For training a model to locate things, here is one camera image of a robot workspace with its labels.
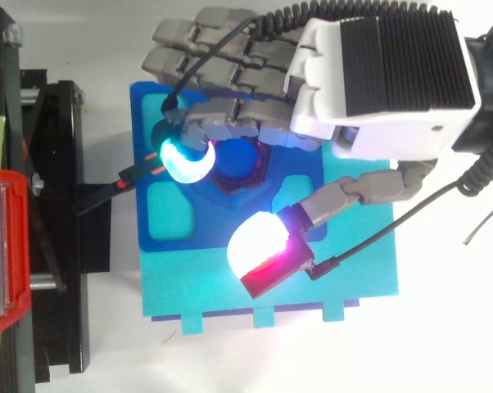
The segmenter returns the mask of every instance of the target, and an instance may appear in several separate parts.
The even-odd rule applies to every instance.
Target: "glowing fingertip sensor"
[[[276,215],[255,213],[230,238],[228,263],[253,299],[295,272],[314,266],[314,252],[301,230],[296,231],[301,219],[293,214],[294,209],[289,207]]]
[[[237,278],[242,278],[287,247],[288,231],[277,215],[259,211],[239,226],[230,238],[227,259]]]
[[[215,149],[208,142],[205,155],[200,160],[189,160],[171,138],[161,144],[159,156],[172,178],[178,183],[195,183],[204,178],[215,163]]]

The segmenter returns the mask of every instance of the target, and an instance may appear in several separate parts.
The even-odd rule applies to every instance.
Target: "orange wire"
[[[152,158],[156,158],[157,157],[157,153],[153,152],[153,153],[150,153],[148,156],[145,157],[145,160],[148,161],[148,160],[151,160]]]
[[[160,174],[161,172],[164,172],[165,170],[166,170],[166,168],[164,166],[160,166],[159,168],[154,169],[152,171],[152,174]]]

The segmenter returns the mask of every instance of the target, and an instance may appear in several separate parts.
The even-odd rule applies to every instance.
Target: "white background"
[[[84,177],[108,183],[133,164],[129,85],[150,79],[140,65],[157,24],[192,19],[209,5],[267,12],[287,3],[0,5],[25,28],[21,67],[46,68],[51,82],[72,79],[85,91]],[[439,5],[455,11],[469,36],[493,24],[493,2]],[[473,160],[446,154],[422,195],[396,204],[396,216]],[[111,272],[88,277],[92,362],[81,375],[52,368],[38,393],[493,391],[493,220],[470,246],[462,244],[493,208],[493,184],[476,199],[452,192],[396,231],[398,296],[362,300],[342,323],[323,323],[319,310],[276,314],[277,327],[261,330],[251,316],[208,318],[194,337],[181,335],[179,321],[142,317],[134,197],[113,202]]]

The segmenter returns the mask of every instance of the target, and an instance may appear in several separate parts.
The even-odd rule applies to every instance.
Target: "robotic hand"
[[[493,28],[465,38],[451,12],[425,4],[313,0],[266,16],[205,8],[193,22],[164,20],[153,40],[142,67],[174,91],[152,132],[156,156],[144,172],[123,171],[123,184],[160,163],[180,182],[197,181],[213,164],[213,142],[241,137],[305,151],[328,142],[340,158],[399,161],[248,219],[229,243],[228,262],[252,297],[300,269],[317,279],[449,190],[473,197],[493,179]],[[209,99],[180,110],[183,88]],[[380,233],[314,264],[303,233],[357,201],[411,198],[449,147],[481,156]],[[259,226],[274,239],[252,256],[242,239]]]

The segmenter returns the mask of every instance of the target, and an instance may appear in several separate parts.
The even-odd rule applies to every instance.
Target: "black heat sink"
[[[345,20],[341,44],[348,116],[475,104],[451,12]]]

